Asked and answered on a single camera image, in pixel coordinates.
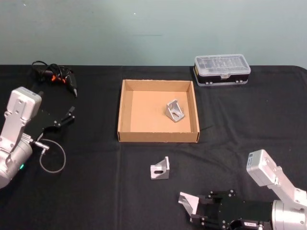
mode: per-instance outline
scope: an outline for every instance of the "open cardboard box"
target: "open cardboard box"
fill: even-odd
[[[185,117],[175,123],[165,115],[177,99]],[[123,80],[118,116],[122,142],[198,142],[200,134],[192,81]]]

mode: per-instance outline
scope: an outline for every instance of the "white robotic arm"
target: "white robotic arm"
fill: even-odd
[[[0,135],[0,188],[5,187],[17,174],[20,166],[32,154],[31,144],[48,150],[24,133],[25,126],[37,114],[42,98],[30,90],[19,87],[11,92],[4,113],[5,123]]]
[[[247,172],[259,186],[272,189],[280,200],[272,210],[274,230],[306,230],[306,191],[295,188],[280,166],[261,149],[248,156]]]

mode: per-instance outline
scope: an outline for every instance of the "wall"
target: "wall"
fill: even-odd
[[[307,68],[306,0],[1,0],[0,64],[192,65],[242,53]]]

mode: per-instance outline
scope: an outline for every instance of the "table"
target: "table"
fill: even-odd
[[[29,83],[29,66],[0,66],[0,111],[11,90]],[[123,79],[191,80],[191,67],[73,66],[78,99],[63,86],[45,92],[41,108],[75,123],[58,135],[67,165],[44,172],[36,150],[9,186],[0,190],[1,230],[191,230],[179,192],[206,195],[236,189],[243,199],[272,201],[246,172],[248,153],[265,149],[296,187],[306,190],[307,70],[252,66],[246,85],[194,84],[200,122],[195,143],[119,143],[117,120]],[[170,178],[151,181],[150,165],[168,156]],[[60,156],[45,156],[50,167]]]

